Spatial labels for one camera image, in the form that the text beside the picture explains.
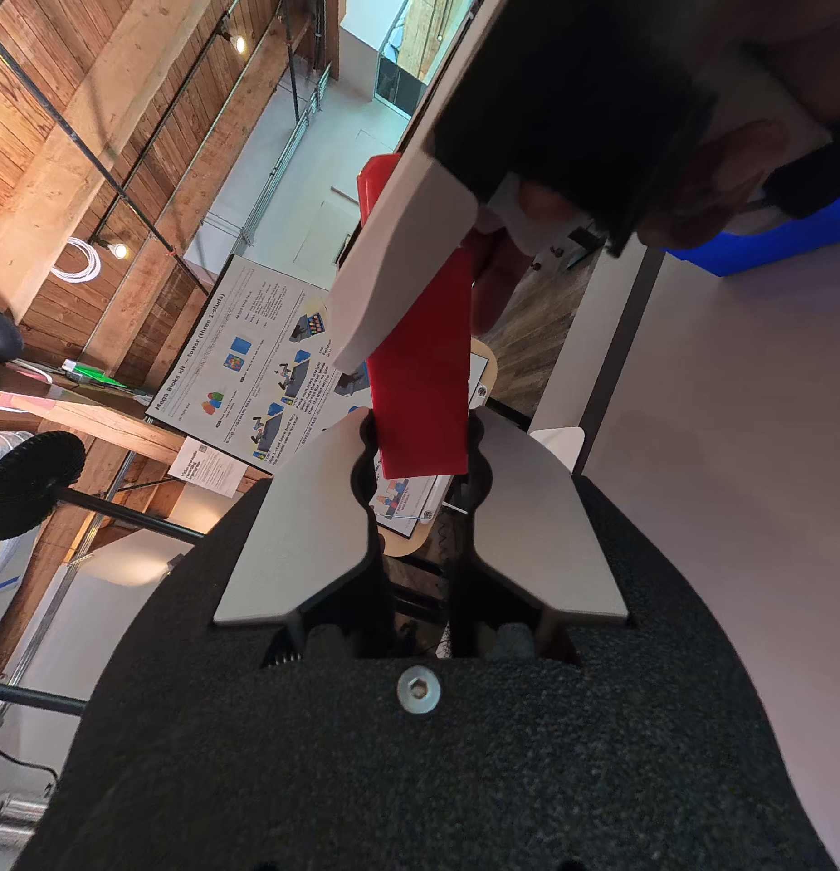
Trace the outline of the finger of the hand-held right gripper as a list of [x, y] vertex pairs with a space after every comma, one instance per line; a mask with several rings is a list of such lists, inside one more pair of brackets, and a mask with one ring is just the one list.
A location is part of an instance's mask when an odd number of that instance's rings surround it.
[[357, 191], [361, 231], [326, 301], [330, 359], [342, 372], [358, 368], [403, 320], [479, 208], [435, 158], [371, 158]]
[[401, 136], [396, 153], [404, 155], [416, 148], [433, 153], [436, 124], [504, 8], [504, 1], [475, 2], [469, 7], [429, 88]]

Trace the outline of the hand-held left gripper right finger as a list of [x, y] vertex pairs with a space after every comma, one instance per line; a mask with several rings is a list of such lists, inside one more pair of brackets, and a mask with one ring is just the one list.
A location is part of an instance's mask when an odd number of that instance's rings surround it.
[[629, 611], [567, 466], [489, 408], [469, 412], [467, 507], [449, 562], [455, 659], [578, 659], [569, 629]]

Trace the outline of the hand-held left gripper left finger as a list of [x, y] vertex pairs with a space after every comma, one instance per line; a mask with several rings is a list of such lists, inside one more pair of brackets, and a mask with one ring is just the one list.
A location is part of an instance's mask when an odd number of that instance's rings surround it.
[[278, 466], [214, 624], [274, 626], [286, 653], [336, 626], [358, 658], [395, 644], [395, 605], [371, 499], [376, 427], [370, 408], [349, 412]]

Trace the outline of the red mega block tower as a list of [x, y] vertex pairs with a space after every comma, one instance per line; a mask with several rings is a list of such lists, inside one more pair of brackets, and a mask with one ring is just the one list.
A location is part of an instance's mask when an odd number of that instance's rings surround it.
[[471, 284], [459, 246], [366, 362], [386, 478], [468, 471]]

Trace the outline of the blue plastic bin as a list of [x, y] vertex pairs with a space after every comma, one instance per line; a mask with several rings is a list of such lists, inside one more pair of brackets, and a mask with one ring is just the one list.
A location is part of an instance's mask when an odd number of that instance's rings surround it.
[[721, 233], [694, 249], [665, 251], [711, 275], [725, 278], [839, 243], [840, 197], [804, 220], [789, 221], [763, 234]]

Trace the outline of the white poster stand base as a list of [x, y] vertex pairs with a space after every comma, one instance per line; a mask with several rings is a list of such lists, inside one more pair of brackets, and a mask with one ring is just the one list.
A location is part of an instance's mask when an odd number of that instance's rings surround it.
[[579, 427], [533, 430], [530, 437], [553, 454], [573, 474], [585, 446], [586, 434]]

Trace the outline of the white paper notice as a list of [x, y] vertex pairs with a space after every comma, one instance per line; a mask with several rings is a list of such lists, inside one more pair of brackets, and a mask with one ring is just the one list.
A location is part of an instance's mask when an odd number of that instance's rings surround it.
[[186, 484], [224, 497], [233, 497], [248, 468], [211, 446], [185, 437], [167, 473]]

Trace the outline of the instruction poster board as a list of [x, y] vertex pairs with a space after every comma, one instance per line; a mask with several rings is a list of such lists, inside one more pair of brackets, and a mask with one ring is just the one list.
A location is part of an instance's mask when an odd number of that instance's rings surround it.
[[[313, 437], [373, 410], [366, 362], [330, 359], [327, 291], [232, 255], [153, 396], [155, 421], [275, 475]], [[472, 354], [469, 405], [492, 367]]]

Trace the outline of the black disc stand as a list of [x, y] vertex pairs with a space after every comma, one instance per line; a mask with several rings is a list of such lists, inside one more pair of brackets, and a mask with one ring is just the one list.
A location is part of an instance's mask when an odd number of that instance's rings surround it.
[[6, 453], [0, 459], [0, 541], [19, 537], [38, 526], [60, 504], [191, 545], [205, 538], [202, 532], [74, 489], [86, 459], [83, 442], [63, 431], [34, 435]]

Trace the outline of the black light stand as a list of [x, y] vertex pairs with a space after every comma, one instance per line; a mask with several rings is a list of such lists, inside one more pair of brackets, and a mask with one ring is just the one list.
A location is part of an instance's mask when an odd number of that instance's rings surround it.
[[34, 710], [81, 717], [88, 702], [51, 692], [0, 683], [0, 703]]

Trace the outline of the silver round duct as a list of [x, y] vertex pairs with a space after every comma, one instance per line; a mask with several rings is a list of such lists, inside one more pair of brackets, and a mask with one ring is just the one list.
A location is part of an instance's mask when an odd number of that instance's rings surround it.
[[0, 430], [0, 473], [28, 474], [38, 470], [44, 433]]

